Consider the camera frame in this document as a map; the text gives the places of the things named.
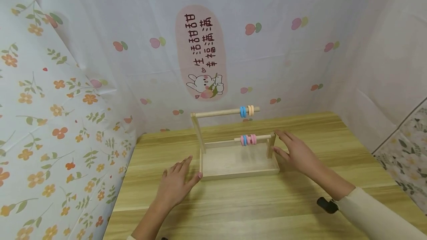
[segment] wooden upright post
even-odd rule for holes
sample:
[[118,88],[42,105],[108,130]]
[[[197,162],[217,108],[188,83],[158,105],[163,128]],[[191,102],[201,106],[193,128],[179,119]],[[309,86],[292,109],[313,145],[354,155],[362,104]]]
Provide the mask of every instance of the wooden upright post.
[[196,131],[197,139],[199,139],[200,149],[202,153],[206,153],[205,142],[203,141],[202,131],[200,130],[199,120],[197,120],[196,114],[191,113],[191,121],[193,122],[194,130]]
[[276,134],[275,133],[271,133],[271,138],[268,140],[268,145],[267,145],[267,158],[271,159],[271,157],[273,156],[273,146],[274,146],[274,142],[276,141]]

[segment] hand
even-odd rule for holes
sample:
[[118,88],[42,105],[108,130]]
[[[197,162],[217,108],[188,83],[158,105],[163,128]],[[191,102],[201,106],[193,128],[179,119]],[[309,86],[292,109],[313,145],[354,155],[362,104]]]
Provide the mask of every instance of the hand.
[[169,211],[180,204],[190,190],[200,181],[202,173],[196,173],[193,178],[185,183],[185,176],[188,173],[188,167],[193,159],[189,156],[181,162],[165,170],[157,189],[157,196],[154,203],[166,207]]
[[311,149],[295,135],[288,131],[275,130],[274,132],[285,143],[289,153],[280,147],[273,147],[274,151],[298,171],[312,178],[325,168]]

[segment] left hand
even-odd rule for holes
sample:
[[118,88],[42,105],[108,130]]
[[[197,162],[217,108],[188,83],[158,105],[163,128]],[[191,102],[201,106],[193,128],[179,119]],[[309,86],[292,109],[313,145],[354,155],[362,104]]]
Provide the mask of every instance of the left hand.
[[196,173],[193,178],[185,183],[185,176],[188,173],[188,167],[193,159],[189,156],[181,162],[177,162],[169,169],[165,169],[160,181],[155,203],[169,210],[180,204],[188,195],[191,189],[202,179],[202,173]]

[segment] wood grain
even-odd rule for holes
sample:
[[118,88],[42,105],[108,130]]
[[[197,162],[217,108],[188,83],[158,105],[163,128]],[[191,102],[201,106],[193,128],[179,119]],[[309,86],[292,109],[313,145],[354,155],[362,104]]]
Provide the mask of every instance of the wood grain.
[[[422,232],[427,219],[333,113],[284,117],[202,128],[204,140],[224,141],[244,133],[286,129],[300,137],[342,177],[401,215]],[[277,139],[276,145],[285,148]],[[104,239],[126,239],[155,197],[163,169],[193,155],[199,170],[194,130],[145,134],[133,153]],[[277,158],[277,175],[205,181],[197,184],[166,219],[158,239],[367,239],[339,213],[315,203],[329,196]]]

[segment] black object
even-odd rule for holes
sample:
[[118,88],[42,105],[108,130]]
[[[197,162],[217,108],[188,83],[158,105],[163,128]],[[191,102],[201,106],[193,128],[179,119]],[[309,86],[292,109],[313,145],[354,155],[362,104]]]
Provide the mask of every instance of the black object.
[[334,201],[328,201],[323,196],[320,197],[316,203],[329,214],[333,214],[338,210],[338,206],[334,203]]

